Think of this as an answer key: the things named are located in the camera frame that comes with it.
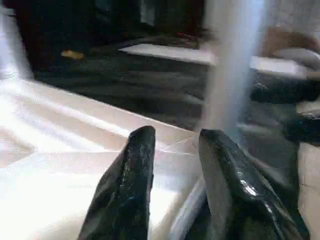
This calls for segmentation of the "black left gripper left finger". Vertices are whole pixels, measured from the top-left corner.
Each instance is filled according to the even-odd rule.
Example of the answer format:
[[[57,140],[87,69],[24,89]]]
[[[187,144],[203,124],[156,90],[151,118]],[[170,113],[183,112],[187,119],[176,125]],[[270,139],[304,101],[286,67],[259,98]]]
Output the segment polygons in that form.
[[[147,125],[126,145],[100,178],[79,240],[146,240],[154,179],[156,130]]]

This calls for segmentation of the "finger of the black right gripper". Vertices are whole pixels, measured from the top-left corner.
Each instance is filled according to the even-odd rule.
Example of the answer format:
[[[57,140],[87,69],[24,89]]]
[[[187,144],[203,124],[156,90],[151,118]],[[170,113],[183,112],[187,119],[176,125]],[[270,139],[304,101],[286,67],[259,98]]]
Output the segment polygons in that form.
[[[318,80],[258,82],[252,88],[250,99],[259,103],[297,104],[315,101],[320,95]]]
[[[295,143],[320,146],[320,112],[297,113],[283,125],[283,135]]]

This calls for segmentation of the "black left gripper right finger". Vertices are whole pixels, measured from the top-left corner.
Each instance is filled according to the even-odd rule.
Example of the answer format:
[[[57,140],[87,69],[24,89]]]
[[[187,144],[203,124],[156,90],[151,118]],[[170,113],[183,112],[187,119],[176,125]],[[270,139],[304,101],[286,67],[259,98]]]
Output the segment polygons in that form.
[[[198,153],[215,240],[310,239],[296,150],[255,157],[223,131],[203,129]]]

